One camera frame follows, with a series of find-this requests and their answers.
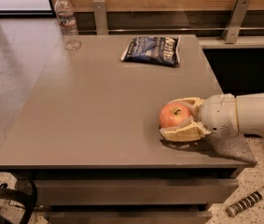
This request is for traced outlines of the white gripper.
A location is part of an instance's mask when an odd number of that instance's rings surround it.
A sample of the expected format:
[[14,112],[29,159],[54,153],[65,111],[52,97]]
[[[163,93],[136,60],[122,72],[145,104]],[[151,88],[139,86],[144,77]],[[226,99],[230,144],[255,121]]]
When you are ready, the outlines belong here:
[[200,122],[186,119],[181,124],[161,128],[161,136],[172,142],[197,141],[207,134],[212,136],[236,136],[238,121],[236,99],[232,94],[214,95],[204,99],[187,97],[173,100],[184,105],[192,116],[197,116]]

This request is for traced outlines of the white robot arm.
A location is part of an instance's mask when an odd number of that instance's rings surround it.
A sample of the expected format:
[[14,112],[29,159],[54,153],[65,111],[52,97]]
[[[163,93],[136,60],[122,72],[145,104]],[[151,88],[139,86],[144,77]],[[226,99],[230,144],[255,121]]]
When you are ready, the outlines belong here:
[[173,100],[160,111],[160,134],[173,142],[239,134],[264,137],[264,93]]

